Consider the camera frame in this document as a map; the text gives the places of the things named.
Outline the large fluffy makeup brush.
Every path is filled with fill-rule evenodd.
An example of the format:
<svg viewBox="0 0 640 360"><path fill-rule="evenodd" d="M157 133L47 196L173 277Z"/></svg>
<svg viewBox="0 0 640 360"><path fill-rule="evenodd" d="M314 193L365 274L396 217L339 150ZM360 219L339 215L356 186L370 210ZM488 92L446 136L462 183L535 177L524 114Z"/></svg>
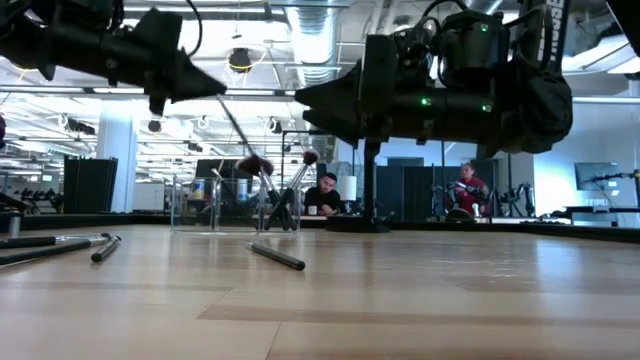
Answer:
<svg viewBox="0 0 640 360"><path fill-rule="evenodd" d="M296 230L297 226L290 215L286 205L280 202L280 195L271 181L270 174L273 172L273 165L266 159L253 154L247 156L236 163L236 168L252 176L260 178L266 186L267 195L272 205L272 212L265 222L264 229L268 230L276 221L279 221L284 231Z"/></svg>

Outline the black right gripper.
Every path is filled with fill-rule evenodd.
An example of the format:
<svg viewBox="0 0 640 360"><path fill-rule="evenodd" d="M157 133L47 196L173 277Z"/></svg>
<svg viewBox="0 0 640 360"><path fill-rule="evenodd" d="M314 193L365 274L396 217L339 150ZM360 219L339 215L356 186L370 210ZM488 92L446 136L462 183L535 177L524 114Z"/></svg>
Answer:
<svg viewBox="0 0 640 360"><path fill-rule="evenodd" d="M431 63L424 34L370 35L362 63L335 80L297 90L294 99L310 108L302 113L305 121L352 146L363 138L378 146L392 137L422 145L433 135ZM354 113L358 86L364 135L357 121L328 114Z"/></svg>

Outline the long ceiling light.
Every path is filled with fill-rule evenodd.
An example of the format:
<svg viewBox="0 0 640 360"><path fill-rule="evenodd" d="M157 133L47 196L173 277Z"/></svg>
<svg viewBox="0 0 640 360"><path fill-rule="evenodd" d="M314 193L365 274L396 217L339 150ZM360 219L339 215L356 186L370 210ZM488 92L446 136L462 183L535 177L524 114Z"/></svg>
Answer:
<svg viewBox="0 0 640 360"><path fill-rule="evenodd" d="M12 93L48 93L48 94L106 94L106 95L143 95L142 88L112 87L73 87L73 86L27 86L0 85L0 92ZM230 96L294 96L294 90L282 89L228 89L224 95Z"/></svg>

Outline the silver ceiling duct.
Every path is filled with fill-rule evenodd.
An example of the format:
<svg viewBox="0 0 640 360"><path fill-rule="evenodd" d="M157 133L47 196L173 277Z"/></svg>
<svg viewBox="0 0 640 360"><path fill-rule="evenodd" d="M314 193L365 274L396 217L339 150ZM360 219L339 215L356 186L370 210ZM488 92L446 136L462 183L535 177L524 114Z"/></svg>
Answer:
<svg viewBox="0 0 640 360"><path fill-rule="evenodd" d="M324 7L288 8L291 47L301 88L334 80L337 11Z"/></svg>

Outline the grey ceiling pipe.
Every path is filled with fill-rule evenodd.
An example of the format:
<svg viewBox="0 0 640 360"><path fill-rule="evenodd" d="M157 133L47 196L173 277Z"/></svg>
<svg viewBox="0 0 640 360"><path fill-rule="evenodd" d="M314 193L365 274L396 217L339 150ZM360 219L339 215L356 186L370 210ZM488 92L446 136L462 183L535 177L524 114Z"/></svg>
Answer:
<svg viewBox="0 0 640 360"><path fill-rule="evenodd" d="M151 8L160 11L177 13L185 20L196 20L196 14L187 4L178 6L169 5L126 5L126 19L140 19L144 13ZM249 7L249 8L224 8L224 7L204 7L199 6L197 12L202 20L211 21L264 21L264 22L280 22L288 21L287 15L283 9L273 7Z"/></svg>

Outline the person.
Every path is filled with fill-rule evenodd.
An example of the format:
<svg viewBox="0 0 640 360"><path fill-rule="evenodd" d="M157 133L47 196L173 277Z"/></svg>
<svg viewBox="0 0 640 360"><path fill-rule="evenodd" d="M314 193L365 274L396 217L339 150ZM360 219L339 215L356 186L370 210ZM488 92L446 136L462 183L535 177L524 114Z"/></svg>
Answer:
<svg viewBox="0 0 640 360"><path fill-rule="evenodd" d="M485 182L475 175L475 168L470 162L462 166L460 179L453 190L461 209L475 216L491 215L490 190Z"/></svg>
<svg viewBox="0 0 640 360"><path fill-rule="evenodd" d="M336 190L337 177L333 173L322 176L315 187L308 189L304 197L304 206L315 205L320 216L334 216L340 212L340 194Z"/></svg>

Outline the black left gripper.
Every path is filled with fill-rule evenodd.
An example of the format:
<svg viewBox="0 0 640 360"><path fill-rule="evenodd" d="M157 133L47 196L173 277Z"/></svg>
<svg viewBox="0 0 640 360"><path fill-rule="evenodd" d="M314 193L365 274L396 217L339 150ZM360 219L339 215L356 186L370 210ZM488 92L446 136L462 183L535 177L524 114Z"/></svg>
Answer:
<svg viewBox="0 0 640 360"><path fill-rule="evenodd" d="M171 102L224 94L227 86L195 66L185 49L177 49L183 19L151 8L133 27L102 39L109 82L136 85L149 96L149 110L161 116L173 85Z"/></svg>

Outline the round-head black makeup brush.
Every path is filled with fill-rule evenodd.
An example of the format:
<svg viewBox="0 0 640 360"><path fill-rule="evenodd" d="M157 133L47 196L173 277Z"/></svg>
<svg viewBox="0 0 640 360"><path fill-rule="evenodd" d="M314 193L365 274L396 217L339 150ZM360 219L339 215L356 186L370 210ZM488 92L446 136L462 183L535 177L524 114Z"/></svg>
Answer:
<svg viewBox="0 0 640 360"><path fill-rule="evenodd" d="M277 220L280 221L284 231L297 229L295 220L287 209L287 204L294 198L298 186L308 168L313 165L318 158L319 153L316 150L307 150L304 152L303 165L298 169L293 179L289 182L285 190L282 192L281 197L274 205L273 211L266 221L264 227L265 230L269 230Z"/></svg>

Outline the white table lamp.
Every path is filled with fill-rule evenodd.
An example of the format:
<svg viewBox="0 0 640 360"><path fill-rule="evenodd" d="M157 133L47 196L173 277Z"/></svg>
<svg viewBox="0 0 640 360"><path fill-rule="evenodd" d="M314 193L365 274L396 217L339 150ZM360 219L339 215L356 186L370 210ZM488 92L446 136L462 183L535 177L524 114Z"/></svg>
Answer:
<svg viewBox="0 0 640 360"><path fill-rule="evenodd" d="M342 176L339 194L342 201L355 201L357 199L357 177L353 175Z"/></svg>

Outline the wall monitor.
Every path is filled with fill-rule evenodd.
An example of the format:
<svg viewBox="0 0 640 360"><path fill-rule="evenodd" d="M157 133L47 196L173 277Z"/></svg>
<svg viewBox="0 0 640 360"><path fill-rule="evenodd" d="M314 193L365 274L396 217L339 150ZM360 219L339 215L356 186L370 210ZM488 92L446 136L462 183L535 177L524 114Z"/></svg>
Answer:
<svg viewBox="0 0 640 360"><path fill-rule="evenodd" d="M577 162L574 164L576 189L579 191L617 190L618 179L583 183L583 181L606 174L620 173L615 162Z"/></svg>

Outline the white building column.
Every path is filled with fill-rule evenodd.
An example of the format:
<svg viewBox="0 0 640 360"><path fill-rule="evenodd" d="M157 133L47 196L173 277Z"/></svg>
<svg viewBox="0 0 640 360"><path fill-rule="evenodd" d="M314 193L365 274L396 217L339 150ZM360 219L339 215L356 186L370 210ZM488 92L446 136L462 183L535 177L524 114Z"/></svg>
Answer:
<svg viewBox="0 0 640 360"><path fill-rule="evenodd" d="M136 178L138 123L122 103L103 101L97 136L97 157L117 160L111 211L130 213Z"/></svg>

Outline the background work table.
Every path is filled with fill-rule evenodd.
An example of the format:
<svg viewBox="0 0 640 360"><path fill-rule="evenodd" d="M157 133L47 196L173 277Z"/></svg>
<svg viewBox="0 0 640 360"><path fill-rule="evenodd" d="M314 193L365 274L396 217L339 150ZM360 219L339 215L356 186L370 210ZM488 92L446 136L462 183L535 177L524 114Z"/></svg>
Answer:
<svg viewBox="0 0 640 360"><path fill-rule="evenodd" d="M608 223L611 227L618 227L627 214L640 215L640 207L567 206L563 210L542 214L539 219L568 219L571 225L577 222Z"/></svg>

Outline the clear acrylic brush organizer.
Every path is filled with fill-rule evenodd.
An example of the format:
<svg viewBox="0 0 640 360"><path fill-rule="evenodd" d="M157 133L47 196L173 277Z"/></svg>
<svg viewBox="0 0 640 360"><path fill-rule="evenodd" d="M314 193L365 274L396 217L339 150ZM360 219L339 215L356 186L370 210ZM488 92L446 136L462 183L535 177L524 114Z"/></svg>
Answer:
<svg viewBox="0 0 640 360"><path fill-rule="evenodd" d="M205 180L204 200L193 198L193 182L196 179ZM236 194L238 179L240 178L225 179L234 194ZM234 208L231 196L220 185L215 175L190 180L177 177L173 179L169 200L171 230L173 232L224 235L228 233L286 233L300 230L304 213L303 195L300 192L296 191L294 198L287 204L287 209L293 216L297 229L284 231L281 223L276 221L269 230L265 230L265 222L272 212L266 186L258 178L247 180L249 181L248 199L239 201L253 215L259 230L252 227L240 209Z"/></svg>

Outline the black room divider panel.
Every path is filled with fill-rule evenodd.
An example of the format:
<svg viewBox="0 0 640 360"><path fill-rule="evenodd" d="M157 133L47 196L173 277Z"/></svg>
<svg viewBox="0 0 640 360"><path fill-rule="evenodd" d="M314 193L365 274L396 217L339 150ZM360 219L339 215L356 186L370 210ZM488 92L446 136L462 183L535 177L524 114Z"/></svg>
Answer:
<svg viewBox="0 0 640 360"><path fill-rule="evenodd" d="M453 188L460 179L462 166L467 162L473 165L475 175L490 190L491 217L496 211L500 184L499 161L496 159L471 160L447 166L401 159L394 165L379 166L375 170L378 214L392 213L397 222L427 222L446 217L451 209L460 208Z"/></svg>
<svg viewBox="0 0 640 360"><path fill-rule="evenodd" d="M64 159L64 213L102 214L111 212L118 160Z"/></svg>

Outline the black gooseneck desk lamp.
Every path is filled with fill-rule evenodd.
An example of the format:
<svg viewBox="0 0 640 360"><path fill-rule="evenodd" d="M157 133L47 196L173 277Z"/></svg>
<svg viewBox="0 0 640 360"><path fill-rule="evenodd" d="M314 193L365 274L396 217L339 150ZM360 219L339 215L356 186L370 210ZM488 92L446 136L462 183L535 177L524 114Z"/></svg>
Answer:
<svg viewBox="0 0 640 360"><path fill-rule="evenodd" d="M388 221L379 218L376 212L376 174L375 157L379 154L381 144L364 142L364 210L361 216L332 216L326 220L325 229L331 232L345 233L388 233Z"/></svg>

